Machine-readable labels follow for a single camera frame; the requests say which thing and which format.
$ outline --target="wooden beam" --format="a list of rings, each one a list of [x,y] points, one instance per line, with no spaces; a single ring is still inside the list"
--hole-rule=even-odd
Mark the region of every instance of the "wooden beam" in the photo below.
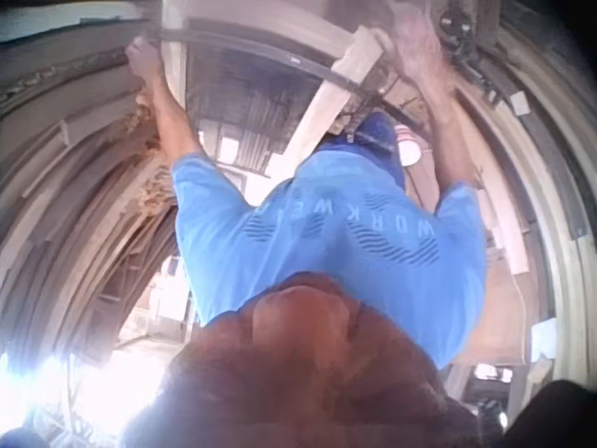
[[[278,0],[169,0],[189,19],[220,21],[271,33],[316,49],[334,59],[344,56],[353,37],[302,7]]]
[[[334,63],[332,70],[358,84],[382,56],[382,48],[365,27],[354,34],[353,44],[344,57]],[[324,81],[312,99],[281,161],[278,173],[272,173],[275,183],[292,177],[297,167],[311,155],[324,134],[351,98],[348,91]]]

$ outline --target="wooden plank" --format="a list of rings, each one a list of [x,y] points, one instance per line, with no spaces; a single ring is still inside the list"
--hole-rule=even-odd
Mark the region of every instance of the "wooden plank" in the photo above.
[[[162,159],[154,157],[142,161],[138,166],[128,174],[123,176],[114,190],[119,192],[114,201],[110,201],[109,207],[102,213],[100,222],[93,235],[90,236],[84,249],[76,257],[74,269],[69,273],[66,281],[59,285],[56,297],[58,301],[52,310],[49,327],[47,328],[44,342],[42,343],[41,354],[48,353],[53,347],[56,337],[59,334],[60,325],[63,322],[71,299],[76,293],[76,289],[83,280],[85,272],[88,270],[102,246],[103,241],[108,237],[114,226],[118,223],[120,214],[124,211],[127,203],[138,193],[139,189],[156,170],[161,166]]]
[[[41,133],[58,120],[115,98],[137,91],[141,81],[126,65],[73,80],[34,99],[0,121],[0,162],[30,135]]]
[[[590,390],[597,389],[597,259],[595,258],[595,242],[589,236],[576,240],[578,253],[582,259],[583,283],[585,285],[585,297],[587,298],[587,341],[589,356],[589,383]]]
[[[456,102],[454,102],[454,111],[481,182],[495,210],[501,236],[500,245],[506,250],[510,271],[515,275],[528,273],[529,260],[522,238],[521,225],[502,170],[479,128]]]
[[[203,0],[170,3],[192,19],[220,21],[257,29],[299,42],[334,59],[344,56],[351,34],[301,7],[276,0]]]
[[[382,55],[382,48],[367,28],[361,27],[354,34],[354,42],[344,57],[334,63],[332,70],[361,83]],[[311,155],[336,117],[351,98],[348,91],[324,81],[312,99],[290,143],[276,166],[282,166],[278,173],[272,173],[272,183],[292,177],[297,167]]]
[[[102,104],[93,105],[89,110],[62,119],[61,129],[64,143],[73,147],[88,135],[134,112],[137,108],[135,98],[136,93],[126,92]]]

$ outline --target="bright light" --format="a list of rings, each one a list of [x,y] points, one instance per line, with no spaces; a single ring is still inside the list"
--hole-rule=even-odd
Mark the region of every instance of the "bright light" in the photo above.
[[[399,142],[398,149],[400,150],[400,160],[402,161],[402,166],[414,165],[421,159],[421,148],[417,142],[413,142],[411,140]]]
[[[507,427],[507,415],[505,413],[500,413],[500,425],[503,429]]]
[[[220,145],[220,152],[217,158],[222,163],[228,165],[236,161],[236,156],[239,153],[239,141],[233,138],[222,137],[222,145]]]
[[[415,140],[414,133],[412,133],[408,126],[403,124],[396,126],[396,139],[402,166],[414,165],[421,159],[421,156],[423,155],[421,147],[419,147],[419,144]]]
[[[8,373],[8,355],[0,357],[0,436],[21,427],[29,409],[28,382]]]
[[[502,372],[502,381],[504,383],[512,383],[512,370],[511,369],[504,369]]]
[[[103,369],[85,366],[76,410],[106,434],[117,436],[158,394],[164,365],[153,357],[116,351]]]
[[[475,368],[475,376],[480,380],[497,378],[497,369],[489,364],[478,364]]]

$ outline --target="wooden panel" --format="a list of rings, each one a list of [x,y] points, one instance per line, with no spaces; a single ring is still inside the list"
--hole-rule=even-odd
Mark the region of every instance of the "wooden panel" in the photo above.
[[[351,34],[301,7],[276,0],[173,0],[190,18],[223,21],[279,35],[317,49],[334,59],[344,56]]]
[[[520,365],[527,361],[526,304],[504,258],[491,261],[481,318],[456,364]]]

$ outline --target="worker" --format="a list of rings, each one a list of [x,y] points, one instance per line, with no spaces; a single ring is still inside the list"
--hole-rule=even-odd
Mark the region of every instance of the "worker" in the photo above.
[[[437,369],[478,320],[485,237],[476,171],[431,21],[395,7],[392,52],[426,101],[441,201],[405,194],[394,124],[318,148],[257,208],[210,161],[158,51],[127,48],[178,201],[176,237],[204,327],[123,446],[475,446]]]

